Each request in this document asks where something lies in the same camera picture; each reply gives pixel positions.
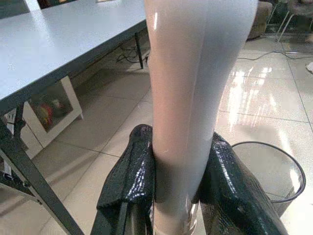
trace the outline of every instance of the table frame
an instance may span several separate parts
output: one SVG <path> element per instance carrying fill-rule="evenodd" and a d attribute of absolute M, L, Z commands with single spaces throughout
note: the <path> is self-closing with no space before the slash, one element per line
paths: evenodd
<path fill-rule="evenodd" d="M 9 177 L 16 176 L 20 183 L 15 184 L 5 177 L 0 178 L 0 185 L 12 190 L 18 191 L 20 194 L 26 196 L 28 199 L 34 200 L 42 204 L 51 216 L 58 222 L 58 224 L 68 234 L 80 235 L 83 234 L 75 220 L 66 210 L 60 199 L 51 189 L 44 177 L 38 171 L 36 166 L 22 149 L 20 130 L 23 127 L 22 113 L 23 104 L 31 98 L 32 94 L 37 94 L 61 80 L 71 71 L 76 71 L 81 66 L 99 57 L 102 54 L 109 53 L 117 45 L 135 35 L 137 44 L 138 56 L 140 66 L 143 68 L 139 39 L 137 33 L 146 28 L 146 21 L 134 25 L 128 30 L 124 31 L 102 43 L 94 49 L 86 52 L 78 58 L 62 65 L 57 70 L 46 74 L 44 77 L 38 79 L 36 82 L 28 84 L 23 89 L 14 92 L 10 96 L 0 100 L 0 116 L 17 108 L 16 118 L 14 123 L 14 134 L 8 130 L 3 121 L 0 121 L 0 156 L 9 164 L 13 170 L 13 174 Z"/>

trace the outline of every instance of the black shiny material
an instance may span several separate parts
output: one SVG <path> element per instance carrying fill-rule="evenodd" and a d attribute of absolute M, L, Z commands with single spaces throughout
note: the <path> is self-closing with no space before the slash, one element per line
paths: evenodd
<path fill-rule="evenodd" d="M 140 205 L 148 230 L 152 230 L 154 177 L 152 127 L 139 125 L 130 134 L 125 152 L 107 176 L 98 200 L 92 234 L 116 234 L 123 202 Z"/>
<path fill-rule="evenodd" d="M 152 127 L 139 125 L 105 181 L 91 234 L 124 234 L 132 204 L 151 234 L 154 188 Z M 198 196 L 207 235 L 287 235 L 259 182 L 216 133 Z"/>
<path fill-rule="evenodd" d="M 207 235 L 288 234 L 260 183 L 216 133 L 200 201 Z"/>

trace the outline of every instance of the metal table leg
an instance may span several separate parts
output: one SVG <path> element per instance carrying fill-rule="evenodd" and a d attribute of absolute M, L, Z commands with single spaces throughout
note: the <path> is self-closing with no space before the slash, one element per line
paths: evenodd
<path fill-rule="evenodd" d="M 18 116 L 16 119 L 21 120 L 22 109 L 16 115 Z M 0 155 L 65 232 L 83 235 L 60 199 L 22 149 L 21 141 L 12 135 L 2 120 L 0 121 Z"/>
<path fill-rule="evenodd" d="M 140 44 L 139 44 L 139 37 L 137 33 L 135 33 L 135 41 L 137 45 L 137 52 L 138 52 L 140 67 L 143 69 L 142 55 L 141 55 L 141 49 L 140 49 Z"/>

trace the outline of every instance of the white cabinet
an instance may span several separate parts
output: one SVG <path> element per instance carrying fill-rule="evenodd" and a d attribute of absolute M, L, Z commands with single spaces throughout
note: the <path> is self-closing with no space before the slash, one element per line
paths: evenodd
<path fill-rule="evenodd" d="M 21 139 L 26 154 L 32 159 L 78 116 L 82 117 L 82 109 L 68 76 L 33 95 L 24 103 L 26 125 Z M 14 110 L 4 116 L 8 123 L 14 118 Z"/>

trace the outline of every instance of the chair leg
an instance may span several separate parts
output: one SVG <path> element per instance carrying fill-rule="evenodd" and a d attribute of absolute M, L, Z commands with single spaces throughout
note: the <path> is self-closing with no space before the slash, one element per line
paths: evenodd
<path fill-rule="evenodd" d="M 286 31 L 286 29 L 287 29 L 287 26 L 289 25 L 289 23 L 290 23 L 290 21 L 291 21 L 291 19 L 292 19 L 293 17 L 294 17 L 294 14 L 292 14 L 292 15 L 290 16 L 290 18 L 289 18 L 289 20 L 287 21 L 287 24 L 285 25 L 284 30 L 283 30 L 282 34 L 280 35 L 280 37 L 279 37 L 279 39 L 278 39 L 277 42 L 279 42 L 280 39 L 282 38 L 283 34 L 285 33 L 285 31 Z"/>
<path fill-rule="evenodd" d="M 269 15 L 269 18 L 268 18 L 268 21 L 266 22 L 266 24 L 269 24 L 269 23 L 270 23 L 270 20 L 272 19 L 272 17 L 273 17 L 273 15 L 274 15 L 274 12 L 275 12 L 276 7 L 277 7 L 278 4 L 279 4 L 279 3 L 275 4 L 275 6 L 274 6 L 272 12 L 271 12 L 270 15 Z"/>
<path fill-rule="evenodd" d="M 281 28 L 283 27 L 283 25 L 284 25 L 284 23 L 285 23 L 285 21 L 286 21 L 288 15 L 289 15 L 289 13 L 290 13 L 290 11 L 287 12 L 287 14 L 286 14 L 286 16 L 285 16 L 285 18 L 284 18 L 282 24 L 280 25 L 279 29 L 277 30 L 276 36 L 278 36 L 278 34 L 279 34 Z"/>
<path fill-rule="evenodd" d="M 309 32 L 311 32 L 312 24 L 313 24 L 313 18 L 312 18 L 311 23 L 310 23 Z"/>

